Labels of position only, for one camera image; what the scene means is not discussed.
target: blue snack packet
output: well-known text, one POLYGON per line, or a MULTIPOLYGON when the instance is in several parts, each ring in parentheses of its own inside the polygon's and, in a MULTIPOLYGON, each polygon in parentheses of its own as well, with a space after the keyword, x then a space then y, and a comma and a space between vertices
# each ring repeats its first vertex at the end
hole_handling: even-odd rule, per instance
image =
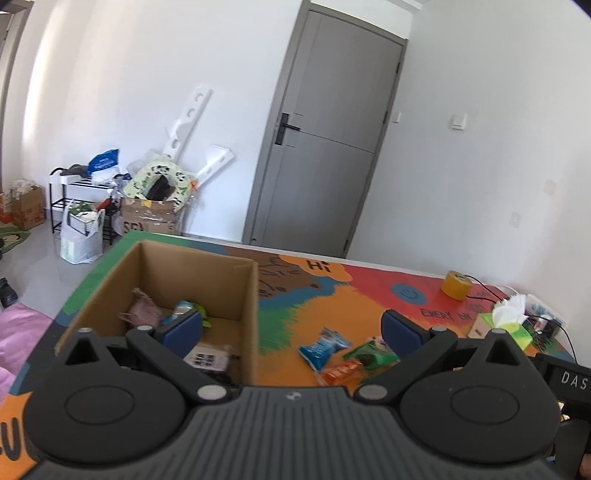
POLYGON ((314 345, 301 346, 298 350, 312 369, 319 372, 334 353, 351 348, 351 346, 351 342, 346 340, 339 332, 323 328, 320 332, 320 338, 314 345))

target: door frame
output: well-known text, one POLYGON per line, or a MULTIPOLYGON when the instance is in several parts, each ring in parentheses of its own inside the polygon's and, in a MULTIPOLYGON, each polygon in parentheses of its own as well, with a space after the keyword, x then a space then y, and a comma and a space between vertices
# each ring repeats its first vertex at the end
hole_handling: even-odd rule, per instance
POLYGON ((33 7, 33 2, 28 0, 11 0, 4 5, 2 11, 12 14, 8 27, 6 42, 0 55, 0 192, 2 191, 2 148, 4 140, 4 117, 8 98, 8 87, 11 80, 12 67, 17 56, 18 45, 21 41, 22 31, 33 7))
POLYGON ((398 82, 400 81, 400 75, 402 73, 402 69, 404 67, 404 58, 406 54, 407 42, 408 40, 399 37, 387 30, 383 30, 376 25, 370 24, 366 21, 360 20, 359 18, 351 17, 350 15, 344 14, 337 10, 333 10, 328 7, 323 7, 322 5, 313 4, 310 0, 303 0, 300 12, 297 15, 297 19, 295 21, 294 31, 291 36, 291 40, 287 47, 287 53, 285 54, 285 59, 283 61, 283 66, 281 68, 281 73, 279 75, 279 80, 277 82, 277 88, 275 89, 275 95, 273 97, 273 101, 271 104, 271 110, 269 112, 269 117, 267 120, 267 126, 265 128, 265 133, 262 140, 261 145, 261 152, 259 154, 258 163, 256 165, 255 177, 252 186, 251 198, 248 205, 248 210, 246 213, 246 222, 244 225, 244 231, 242 233, 242 243, 244 245, 250 245, 251 239, 254 234, 255 230, 255 222, 256 216, 258 214, 258 209, 261 202, 261 195, 263 190, 263 183, 265 181, 265 176, 267 174, 267 168, 269 166, 269 161, 271 157, 271 149, 273 148, 274 138, 277 134, 277 129, 279 128, 279 120, 281 115, 281 108, 283 106, 283 102, 285 100, 285 94, 287 92, 287 87, 291 78, 293 66, 296 60, 296 55, 298 49, 300 47, 301 39, 304 34, 304 28, 306 26, 306 21, 308 20, 308 16, 311 12, 316 12, 322 15, 327 15, 328 17, 337 18, 339 20, 348 22, 353 24, 357 27, 364 28, 378 34, 382 37, 385 37, 394 43, 399 44, 402 47, 402 55, 400 58, 400 68, 398 69, 395 77, 394 77, 394 85, 392 87, 392 92, 390 94, 390 98, 388 100, 388 115, 386 116, 386 121, 382 126, 382 131, 379 135, 378 140, 378 148, 376 149, 374 159, 372 160, 371 167, 369 169, 368 178, 366 184, 363 188, 363 193, 361 196, 361 201, 359 202, 359 206, 357 208, 357 212, 355 213, 355 218, 353 219, 353 225, 351 226, 351 230, 349 232, 349 236, 347 238, 346 246, 343 251, 343 256, 346 257, 349 247, 351 245, 351 240, 355 234, 355 230, 357 228, 357 224, 359 222, 359 217, 361 216, 361 211, 365 204, 365 199, 369 192, 369 186, 371 181, 374 177, 374 171, 376 164, 378 162, 378 158, 381 153, 382 144, 384 143, 384 137, 386 134, 386 130, 388 129, 388 125, 390 123, 391 115, 392 115, 392 106, 394 104, 394 99, 396 96, 396 92, 398 89, 398 82))

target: tissue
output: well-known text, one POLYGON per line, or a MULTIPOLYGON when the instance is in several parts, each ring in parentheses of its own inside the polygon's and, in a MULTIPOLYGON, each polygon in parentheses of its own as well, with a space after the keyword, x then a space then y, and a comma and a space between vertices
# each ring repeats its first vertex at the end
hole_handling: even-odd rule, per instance
POLYGON ((500 328, 507 323, 519 323, 527 319, 525 313, 526 295, 514 295, 508 300, 496 304, 492 311, 492 323, 495 328, 500 328))

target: ridged grip surface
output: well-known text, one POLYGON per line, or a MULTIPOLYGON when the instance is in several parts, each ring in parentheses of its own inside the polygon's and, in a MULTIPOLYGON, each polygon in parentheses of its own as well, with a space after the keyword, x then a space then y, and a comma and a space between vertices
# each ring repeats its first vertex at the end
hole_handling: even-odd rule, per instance
POLYGON ((341 388, 246 387, 198 409, 169 445, 108 470, 43 462, 28 480, 560 480, 543 460, 503 470, 455 465, 416 445, 385 407, 341 388))

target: yellow tape roll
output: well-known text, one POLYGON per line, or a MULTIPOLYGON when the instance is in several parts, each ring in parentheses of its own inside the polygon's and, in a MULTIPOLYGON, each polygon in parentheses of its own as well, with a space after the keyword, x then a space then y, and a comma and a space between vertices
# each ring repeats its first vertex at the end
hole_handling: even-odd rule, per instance
POLYGON ((441 284, 441 291, 456 300, 464 300, 470 289, 472 288, 472 281, 462 275, 461 273, 449 271, 447 277, 441 284))

